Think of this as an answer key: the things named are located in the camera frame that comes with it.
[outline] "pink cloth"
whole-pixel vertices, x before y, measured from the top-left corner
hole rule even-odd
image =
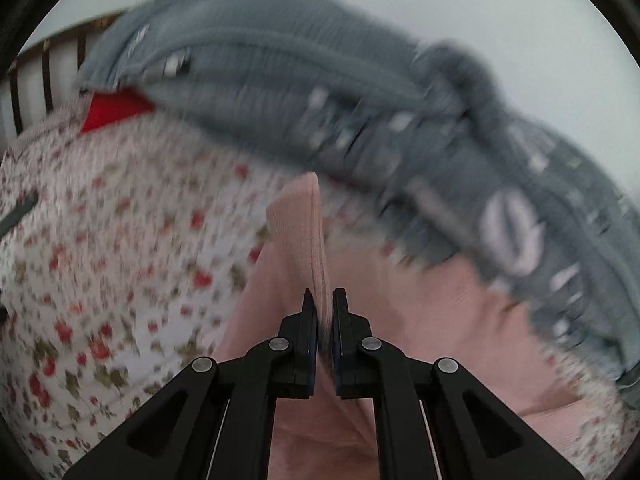
[[[457,359],[552,446],[567,451],[589,407],[540,355],[526,305],[488,290],[462,256],[417,272],[372,251],[326,254],[312,173],[287,187],[267,216],[273,241],[260,254],[217,360],[240,357],[274,336],[282,318],[300,310],[307,287],[327,334],[331,291],[343,287],[350,311],[367,317],[374,335],[422,361]],[[269,478],[377,477],[372,402],[337,398],[319,360],[312,399],[278,400]]]

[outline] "silver screw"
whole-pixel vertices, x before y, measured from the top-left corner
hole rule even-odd
[[[198,357],[192,364],[193,371],[202,373],[208,372],[213,368],[213,361],[208,357]]]
[[[274,337],[271,341],[269,341],[269,348],[276,352],[281,352],[289,348],[289,341],[287,341],[283,337]]]
[[[380,350],[382,341],[377,337],[366,337],[362,340],[362,347],[365,350]]]
[[[452,374],[458,370],[458,362],[450,357],[438,361],[438,368],[446,374]]]

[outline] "metal rivet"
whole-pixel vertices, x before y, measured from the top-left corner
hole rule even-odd
[[[192,364],[193,371],[202,373],[208,372],[213,368],[213,361],[208,357],[198,357]]]
[[[289,348],[289,341],[287,341],[283,337],[274,337],[271,341],[269,341],[269,348],[276,352],[281,352]]]
[[[362,340],[362,347],[365,350],[379,350],[382,346],[382,341],[377,337],[366,337]]]
[[[452,374],[453,372],[458,371],[458,362],[449,357],[445,357],[438,361],[438,368],[446,374]]]

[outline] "pink garment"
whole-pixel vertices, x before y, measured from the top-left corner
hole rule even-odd
[[[422,361],[457,359],[557,450],[577,438],[586,401],[540,355],[526,305],[488,290],[466,258],[417,272],[372,251],[325,254],[312,173],[287,187],[267,216],[273,241],[260,254],[217,360],[240,357],[274,336],[282,318],[300,310],[307,287],[327,334],[331,291],[343,287],[350,311],[367,317],[375,336]],[[316,374],[310,400],[278,400],[269,478],[378,478],[372,402],[337,398],[321,360]]]

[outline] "red cloth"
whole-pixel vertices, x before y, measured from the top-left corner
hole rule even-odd
[[[83,136],[96,128],[152,112],[155,109],[152,102],[130,88],[125,88],[115,94],[95,92],[79,135]]]

